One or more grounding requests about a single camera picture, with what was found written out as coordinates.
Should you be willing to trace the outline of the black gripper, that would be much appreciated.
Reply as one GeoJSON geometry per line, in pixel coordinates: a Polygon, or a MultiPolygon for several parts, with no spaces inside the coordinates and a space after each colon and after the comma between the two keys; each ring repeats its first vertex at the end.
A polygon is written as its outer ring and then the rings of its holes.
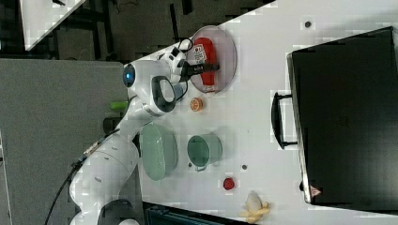
{"type": "Polygon", "coordinates": [[[188,81],[193,75],[219,69],[220,66],[218,64],[190,65],[185,59],[181,59],[177,64],[177,74],[179,75],[180,83],[188,81]]]}

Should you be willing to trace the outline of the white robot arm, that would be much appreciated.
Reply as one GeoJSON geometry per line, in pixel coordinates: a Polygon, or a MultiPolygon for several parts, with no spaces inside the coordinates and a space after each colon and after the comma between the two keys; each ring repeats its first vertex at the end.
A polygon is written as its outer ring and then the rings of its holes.
{"type": "Polygon", "coordinates": [[[84,152],[69,185],[69,196],[80,212],[69,225],[140,225],[130,201],[120,197],[139,158],[133,138],[143,126],[175,108],[177,83],[219,68],[216,62],[191,64],[176,47],[155,60],[124,66],[123,83],[135,97],[115,129],[84,152]]]}

